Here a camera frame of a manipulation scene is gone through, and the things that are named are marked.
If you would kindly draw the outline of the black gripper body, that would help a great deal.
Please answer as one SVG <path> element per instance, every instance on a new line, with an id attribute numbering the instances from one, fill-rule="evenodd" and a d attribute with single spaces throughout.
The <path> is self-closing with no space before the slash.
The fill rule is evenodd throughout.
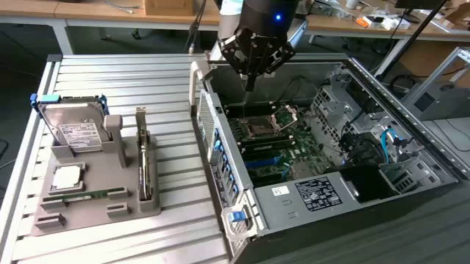
<path id="1" fill-rule="evenodd" d="M 291 49 L 287 39 L 296 11 L 296 1 L 244 1 L 235 42 L 244 55 L 272 54 Z"/>

